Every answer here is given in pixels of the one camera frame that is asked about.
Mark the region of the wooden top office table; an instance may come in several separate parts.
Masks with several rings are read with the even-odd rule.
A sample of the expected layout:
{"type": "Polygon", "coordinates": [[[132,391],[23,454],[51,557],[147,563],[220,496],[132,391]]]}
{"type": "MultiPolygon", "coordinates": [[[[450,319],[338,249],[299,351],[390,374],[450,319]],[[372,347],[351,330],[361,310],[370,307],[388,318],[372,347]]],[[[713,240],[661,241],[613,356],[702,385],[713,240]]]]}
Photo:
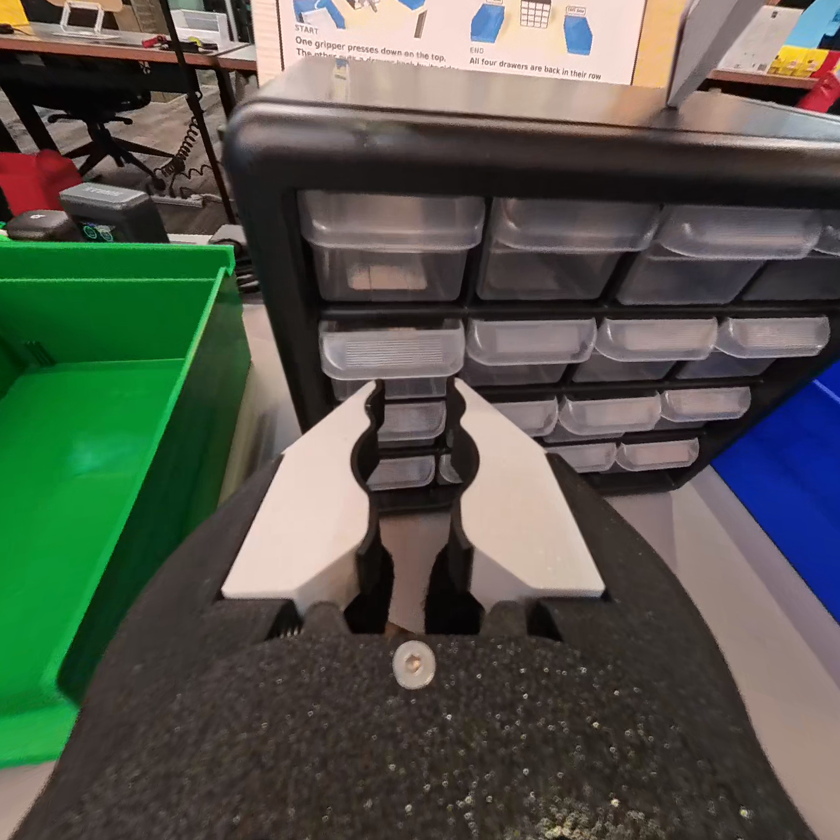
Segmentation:
{"type": "Polygon", "coordinates": [[[8,92],[7,85],[9,82],[21,85],[24,81],[47,81],[46,57],[82,61],[84,66],[70,68],[71,83],[75,85],[147,89],[176,96],[200,88],[200,71],[212,73],[227,116],[237,102],[232,75],[255,77],[257,74],[254,45],[188,52],[179,57],[172,49],[144,46],[152,35],[119,30],[111,31],[111,35],[105,39],[79,38],[63,34],[57,24],[38,23],[2,34],[2,93],[39,151],[58,148],[35,106],[15,91],[8,92]]]}
{"type": "Polygon", "coordinates": [[[811,90],[821,79],[813,77],[780,76],[751,71],[712,70],[707,76],[708,82],[751,85],[755,87],[787,88],[811,90]]]}

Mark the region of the light wooden board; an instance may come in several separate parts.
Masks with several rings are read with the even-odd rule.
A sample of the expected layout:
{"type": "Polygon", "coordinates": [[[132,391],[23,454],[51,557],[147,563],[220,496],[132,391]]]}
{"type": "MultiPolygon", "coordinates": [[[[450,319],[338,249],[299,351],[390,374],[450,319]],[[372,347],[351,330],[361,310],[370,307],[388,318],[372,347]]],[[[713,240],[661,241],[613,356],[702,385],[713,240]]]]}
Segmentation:
{"type": "Polygon", "coordinates": [[[687,1],[646,1],[632,85],[667,88],[673,69],[687,1]]]}

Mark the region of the red cloth object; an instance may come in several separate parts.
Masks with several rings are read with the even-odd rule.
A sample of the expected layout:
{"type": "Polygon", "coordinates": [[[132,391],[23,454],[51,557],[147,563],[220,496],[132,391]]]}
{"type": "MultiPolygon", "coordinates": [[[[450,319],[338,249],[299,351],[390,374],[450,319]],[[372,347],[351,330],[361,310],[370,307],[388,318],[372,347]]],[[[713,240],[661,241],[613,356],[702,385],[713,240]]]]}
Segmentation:
{"type": "Polygon", "coordinates": [[[82,183],[72,160],[57,151],[1,153],[1,221],[27,211],[61,210],[60,192],[82,183]]]}

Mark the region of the printed instruction sheet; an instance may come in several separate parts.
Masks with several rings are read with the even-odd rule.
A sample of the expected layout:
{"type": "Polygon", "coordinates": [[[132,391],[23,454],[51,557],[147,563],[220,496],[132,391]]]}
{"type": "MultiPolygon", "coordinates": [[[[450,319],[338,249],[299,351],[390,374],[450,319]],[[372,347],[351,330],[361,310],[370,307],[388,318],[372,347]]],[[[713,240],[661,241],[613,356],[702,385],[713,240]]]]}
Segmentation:
{"type": "Polygon", "coordinates": [[[283,1],[286,67],[308,56],[633,81],[643,1],[283,1]]]}

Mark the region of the white cardboard carton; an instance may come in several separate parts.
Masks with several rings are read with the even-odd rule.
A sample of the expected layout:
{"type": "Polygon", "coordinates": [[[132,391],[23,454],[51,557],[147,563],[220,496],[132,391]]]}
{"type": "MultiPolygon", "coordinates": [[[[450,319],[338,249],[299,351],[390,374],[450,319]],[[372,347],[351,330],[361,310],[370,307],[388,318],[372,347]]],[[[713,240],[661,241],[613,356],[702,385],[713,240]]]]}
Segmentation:
{"type": "Polygon", "coordinates": [[[762,5],[717,64],[717,70],[767,74],[803,14],[796,7],[762,5]]]}

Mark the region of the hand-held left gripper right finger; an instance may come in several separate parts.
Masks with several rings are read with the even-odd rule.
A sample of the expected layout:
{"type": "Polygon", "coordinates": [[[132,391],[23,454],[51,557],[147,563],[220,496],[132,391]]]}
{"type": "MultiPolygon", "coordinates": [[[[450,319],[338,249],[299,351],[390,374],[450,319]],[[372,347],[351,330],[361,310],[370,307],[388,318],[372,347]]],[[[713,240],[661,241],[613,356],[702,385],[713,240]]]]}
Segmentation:
{"type": "Polygon", "coordinates": [[[447,542],[430,573],[426,634],[478,634],[491,610],[599,599],[606,584],[549,455],[459,378],[447,383],[455,489],[447,542]]]}

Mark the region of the cyan box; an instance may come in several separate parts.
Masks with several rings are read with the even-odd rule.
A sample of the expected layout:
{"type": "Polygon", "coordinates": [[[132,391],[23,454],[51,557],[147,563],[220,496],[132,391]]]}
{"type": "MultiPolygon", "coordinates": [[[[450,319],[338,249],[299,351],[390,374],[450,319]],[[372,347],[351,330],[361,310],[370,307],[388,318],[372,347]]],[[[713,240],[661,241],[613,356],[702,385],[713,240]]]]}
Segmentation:
{"type": "Polygon", "coordinates": [[[834,35],[838,29],[839,1],[785,1],[780,5],[802,10],[784,42],[786,46],[816,49],[825,35],[834,35]]]}

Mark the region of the set of clear cabinet drawers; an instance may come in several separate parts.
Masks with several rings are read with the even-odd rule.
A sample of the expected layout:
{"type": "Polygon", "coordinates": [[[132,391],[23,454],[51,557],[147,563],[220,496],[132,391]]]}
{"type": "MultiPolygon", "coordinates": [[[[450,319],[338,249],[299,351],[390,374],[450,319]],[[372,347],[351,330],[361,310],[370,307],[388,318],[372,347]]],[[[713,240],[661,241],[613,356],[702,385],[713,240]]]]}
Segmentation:
{"type": "MultiPolygon", "coordinates": [[[[458,377],[605,492],[677,487],[838,356],[838,210],[304,191],[319,323],[465,325],[458,377]]],[[[459,483],[446,391],[370,486],[459,483]]]]}

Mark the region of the blue plastic bin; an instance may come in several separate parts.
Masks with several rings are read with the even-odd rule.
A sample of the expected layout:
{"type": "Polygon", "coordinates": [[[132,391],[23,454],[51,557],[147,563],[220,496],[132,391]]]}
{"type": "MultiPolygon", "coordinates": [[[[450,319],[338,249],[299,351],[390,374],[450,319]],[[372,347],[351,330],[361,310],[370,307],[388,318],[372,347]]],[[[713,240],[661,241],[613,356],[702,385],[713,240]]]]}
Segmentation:
{"type": "Polygon", "coordinates": [[[712,467],[839,620],[839,363],[749,430],[712,467]]]}

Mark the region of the green plastic bin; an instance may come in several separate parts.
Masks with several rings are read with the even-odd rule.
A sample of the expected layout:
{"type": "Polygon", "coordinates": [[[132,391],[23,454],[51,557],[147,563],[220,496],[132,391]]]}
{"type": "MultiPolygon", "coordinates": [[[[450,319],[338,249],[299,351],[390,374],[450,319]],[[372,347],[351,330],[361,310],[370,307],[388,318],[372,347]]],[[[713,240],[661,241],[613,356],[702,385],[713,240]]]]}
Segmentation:
{"type": "Polygon", "coordinates": [[[250,354],[223,245],[2,245],[1,764],[57,760],[216,508],[250,354]]]}

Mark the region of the black drawer cabinet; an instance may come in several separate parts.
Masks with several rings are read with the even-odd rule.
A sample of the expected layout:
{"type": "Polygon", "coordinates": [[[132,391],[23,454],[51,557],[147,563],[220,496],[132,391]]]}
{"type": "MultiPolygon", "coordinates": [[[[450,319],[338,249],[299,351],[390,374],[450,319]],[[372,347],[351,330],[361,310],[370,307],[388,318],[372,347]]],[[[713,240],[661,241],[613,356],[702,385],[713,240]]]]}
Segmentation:
{"type": "MultiPolygon", "coordinates": [[[[308,58],[237,109],[224,164],[307,432],[341,402],[301,192],[838,210],[838,139],[838,117],[719,92],[666,108],[655,89],[308,58]]],[[[376,494],[408,511],[455,486],[376,494]]]]}

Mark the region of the black office chair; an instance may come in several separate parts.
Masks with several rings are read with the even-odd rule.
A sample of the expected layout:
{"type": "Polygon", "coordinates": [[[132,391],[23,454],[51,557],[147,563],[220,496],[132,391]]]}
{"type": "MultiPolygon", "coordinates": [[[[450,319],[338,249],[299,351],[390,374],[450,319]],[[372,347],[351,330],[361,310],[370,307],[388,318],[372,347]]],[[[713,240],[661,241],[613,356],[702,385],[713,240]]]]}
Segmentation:
{"type": "Polygon", "coordinates": [[[87,154],[79,169],[80,175],[86,175],[100,162],[110,158],[118,167],[130,165],[140,170],[150,177],[155,188],[165,188],[162,178],[134,153],[139,151],[167,159],[171,154],[116,140],[108,129],[111,122],[131,125],[132,120],[123,117],[123,113],[141,110],[151,103],[151,90],[136,86],[119,87],[112,81],[114,77],[140,74],[138,67],[120,60],[59,55],[42,56],[39,66],[23,61],[19,65],[21,78],[3,84],[8,98],[53,111],[49,122],[76,120],[85,124],[89,143],[66,154],[70,159],[87,154]]]}

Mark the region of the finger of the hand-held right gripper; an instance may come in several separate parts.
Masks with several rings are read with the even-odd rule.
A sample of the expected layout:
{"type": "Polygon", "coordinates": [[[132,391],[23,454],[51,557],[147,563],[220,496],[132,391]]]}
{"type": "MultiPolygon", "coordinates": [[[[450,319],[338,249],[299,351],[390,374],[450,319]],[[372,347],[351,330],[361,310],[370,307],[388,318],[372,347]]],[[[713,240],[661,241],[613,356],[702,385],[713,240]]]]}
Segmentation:
{"type": "Polygon", "coordinates": [[[716,69],[763,1],[687,2],[680,19],[666,108],[679,109],[716,69]]]}

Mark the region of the row of yellow boxes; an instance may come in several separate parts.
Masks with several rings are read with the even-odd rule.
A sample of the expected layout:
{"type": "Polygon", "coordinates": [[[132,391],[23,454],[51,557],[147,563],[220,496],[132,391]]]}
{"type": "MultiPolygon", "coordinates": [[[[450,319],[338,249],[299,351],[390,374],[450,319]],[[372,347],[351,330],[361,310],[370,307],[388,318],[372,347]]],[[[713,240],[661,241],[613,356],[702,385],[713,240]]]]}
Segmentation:
{"type": "Polygon", "coordinates": [[[837,49],[783,45],[766,72],[771,76],[818,79],[835,74],[838,63],[837,49]]]}

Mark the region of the clear plastic drawer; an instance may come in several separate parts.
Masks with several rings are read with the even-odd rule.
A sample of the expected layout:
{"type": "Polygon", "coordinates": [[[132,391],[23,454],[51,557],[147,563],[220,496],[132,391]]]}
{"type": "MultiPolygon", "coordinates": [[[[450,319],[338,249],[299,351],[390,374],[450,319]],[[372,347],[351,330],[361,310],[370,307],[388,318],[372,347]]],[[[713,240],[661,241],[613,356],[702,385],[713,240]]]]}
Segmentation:
{"type": "Polygon", "coordinates": [[[433,400],[444,397],[447,380],[464,365],[466,328],[453,319],[384,327],[322,320],[318,346],[337,402],[373,380],[384,383],[387,400],[433,400]]]}

